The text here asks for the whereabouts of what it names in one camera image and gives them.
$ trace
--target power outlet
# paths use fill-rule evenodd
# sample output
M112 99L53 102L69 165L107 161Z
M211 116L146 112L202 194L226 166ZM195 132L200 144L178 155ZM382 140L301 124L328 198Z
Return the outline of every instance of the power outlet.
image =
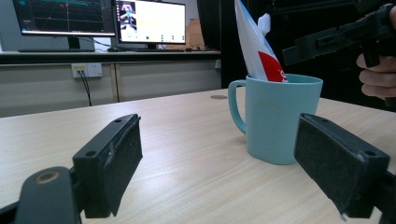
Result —
M102 65L100 63L87 63L87 77L101 77Z
M81 78L81 75L88 76L87 64L72 63L73 78Z

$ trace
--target black device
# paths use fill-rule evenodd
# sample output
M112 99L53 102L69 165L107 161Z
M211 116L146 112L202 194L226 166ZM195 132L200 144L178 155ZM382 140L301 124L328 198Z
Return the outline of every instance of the black device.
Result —
M136 114L110 122L73 157L74 166L28 177L20 200L0 209L0 223L81 223L117 214L122 195L143 158Z
M378 8L384 1L353 2L360 13L371 12L358 21L296 39L294 47L282 50L285 65L356 47L361 47L367 67L378 65L379 55L396 56L396 32L389 20L393 5L388 1ZM387 98L386 105L395 107L396 98Z
M115 0L116 41L128 49L132 44L186 44L186 5L144 0Z
M302 114L294 157L341 214L396 223L396 177L389 156L330 120Z
M66 36L72 52L80 49L79 37L115 36L111 0L13 0L13 4L22 35Z

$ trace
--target electrical cable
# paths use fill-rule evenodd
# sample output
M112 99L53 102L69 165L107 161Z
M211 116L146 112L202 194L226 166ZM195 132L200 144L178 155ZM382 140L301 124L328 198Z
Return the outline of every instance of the electrical cable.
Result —
M87 92L87 95L88 95L88 101L90 102L90 106L92 106L90 86L88 85L88 79L85 76L85 72L84 71L78 71L78 74L81 76L82 83L84 83L85 91Z

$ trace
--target desk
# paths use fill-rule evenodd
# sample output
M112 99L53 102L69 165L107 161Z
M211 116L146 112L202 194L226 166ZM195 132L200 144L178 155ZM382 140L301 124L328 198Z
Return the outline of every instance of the desk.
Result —
M126 63L220 59L219 51L195 52L79 52L19 53L0 52L0 65L49 63Z
M143 160L117 217L84 223L345 223L298 163L276 166L248 155L233 124L227 90L0 119L0 207L18 200L22 182L72 156L111 120L137 113ZM244 89L237 100L244 104ZM396 157L396 114L320 99L330 119ZM389 170L394 173L396 162ZM378 223L348 219L347 223Z
M101 63L89 78L93 105L211 91L221 87L218 51L200 52L0 52L0 118L88 106L70 63Z

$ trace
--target red and white object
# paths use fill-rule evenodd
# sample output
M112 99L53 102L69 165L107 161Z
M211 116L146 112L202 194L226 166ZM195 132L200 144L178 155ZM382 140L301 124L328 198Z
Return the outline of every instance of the red and white object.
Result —
M259 18L257 26L241 1L234 2L239 40L250 76L267 81L288 82L282 66L265 39L271 27L270 16L265 14Z

